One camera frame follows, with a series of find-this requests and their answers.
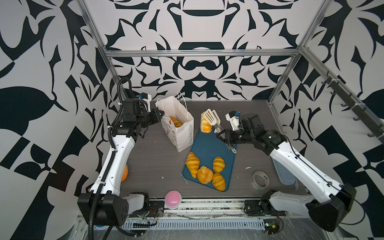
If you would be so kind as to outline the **fake croissant bottom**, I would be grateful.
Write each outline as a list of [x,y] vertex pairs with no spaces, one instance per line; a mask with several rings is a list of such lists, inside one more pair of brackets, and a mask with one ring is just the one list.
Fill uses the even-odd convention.
[[213,174],[212,185],[218,191],[223,192],[226,189],[225,179],[220,173]]

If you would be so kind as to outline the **round fake bread roll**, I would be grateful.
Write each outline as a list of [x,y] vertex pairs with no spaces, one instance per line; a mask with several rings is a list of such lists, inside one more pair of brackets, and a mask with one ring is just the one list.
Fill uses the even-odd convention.
[[203,185],[210,183],[213,179],[213,172],[209,168],[205,166],[201,166],[201,168],[197,172],[197,178],[199,182]]

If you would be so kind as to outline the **long braided fake bread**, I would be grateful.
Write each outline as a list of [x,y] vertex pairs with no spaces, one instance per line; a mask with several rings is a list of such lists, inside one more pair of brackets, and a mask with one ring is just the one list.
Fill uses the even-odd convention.
[[181,127],[183,125],[180,121],[178,121],[177,119],[175,119],[173,117],[170,117],[170,119],[174,123],[176,128],[179,128],[179,127]]

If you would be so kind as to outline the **fake croissant small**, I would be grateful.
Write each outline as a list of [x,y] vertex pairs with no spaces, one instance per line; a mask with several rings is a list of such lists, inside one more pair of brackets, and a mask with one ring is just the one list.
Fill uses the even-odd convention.
[[215,173],[220,173],[226,167],[225,160],[221,157],[216,157],[213,161],[213,170]]

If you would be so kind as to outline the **white paper gift bag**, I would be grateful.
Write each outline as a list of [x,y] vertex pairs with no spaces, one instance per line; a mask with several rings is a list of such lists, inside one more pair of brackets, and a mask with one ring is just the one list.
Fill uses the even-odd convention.
[[164,111],[161,124],[171,143],[181,152],[194,141],[194,117],[188,111],[184,96],[158,99],[155,106]]

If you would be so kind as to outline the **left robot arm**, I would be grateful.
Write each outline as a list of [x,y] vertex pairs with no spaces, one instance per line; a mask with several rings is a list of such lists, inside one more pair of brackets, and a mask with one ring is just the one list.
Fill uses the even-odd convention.
[[113,228],[122,229],[126,219],[134,212],[146,213],[150,207],[147,193],[120,196],[121,182],[128,157],[137,138],[144,138],[149,126],[161,122],[164,111],[150,108],[150,95],[135,95],[132,86],[126,91],[123,84],[131,84],[127,77],[117,83],[119,111],[108,125],[109,152],[105,163],[86,194],[80,194],[78,206],[88,224],[88,238],[93,240],[95,226],[107,226],[104,239]]

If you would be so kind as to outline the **fake croissant large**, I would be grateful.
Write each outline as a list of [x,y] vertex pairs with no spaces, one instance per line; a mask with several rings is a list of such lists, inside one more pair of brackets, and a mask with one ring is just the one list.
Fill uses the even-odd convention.
[[196,179],[200,168],[200,159],[193,152],[189,153],[186,160],[186,166],[189,169],[191,176]]

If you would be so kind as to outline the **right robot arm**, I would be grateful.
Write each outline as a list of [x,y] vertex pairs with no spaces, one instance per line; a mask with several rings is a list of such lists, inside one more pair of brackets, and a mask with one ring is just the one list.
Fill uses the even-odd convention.
[[290,212],[310,218],[321,229],[333,232],[357,202],[357,191],[352,185],[342,185],[327,176],[300,154],[287,136],[277,130],[266,130],[258,115],[243,118],[240,112],[231,111],[226,114],[229,129],[221,126],[214,110],[207,109],[202,117],[215,127],[217,138],[228,147],[253,145],[283,165],[310,191],[309,195],[293,195],[269,190],[260,198],[256,215]]

